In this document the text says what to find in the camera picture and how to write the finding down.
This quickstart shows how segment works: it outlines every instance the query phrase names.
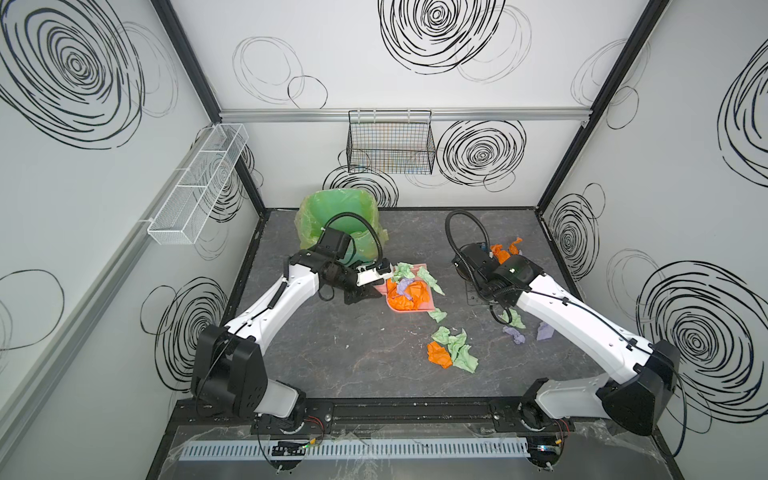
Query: green trash bin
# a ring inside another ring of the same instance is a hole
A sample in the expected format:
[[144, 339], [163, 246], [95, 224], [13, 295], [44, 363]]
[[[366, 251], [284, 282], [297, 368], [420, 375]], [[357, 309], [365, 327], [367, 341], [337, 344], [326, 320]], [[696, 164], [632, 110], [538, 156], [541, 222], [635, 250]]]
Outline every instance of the green trash bin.
[[[337, 188], [315, 192], [301, 202], [299, 213], [293, 221], [299, 233], [301, 248], [309, 248], [317, 243], [320, 238], [320, 229], [331, 217], [342, 212], [353, 212], [368, 220], [382, 246], [389, 239], [386, 230], [379, 223], [379, 208], [370, 192], [354, 188]], [[343, 217], [333, 222], [331, 227], [349, 233], [354, 239], [357, 253], [353, 258], [349, 258], [354, 250], [353, 245], [350, 244], [343, 259], [344, 263], [349, 264], [357, 260], [368, 262], [376, 259], [376, 242], [359, 220]]]

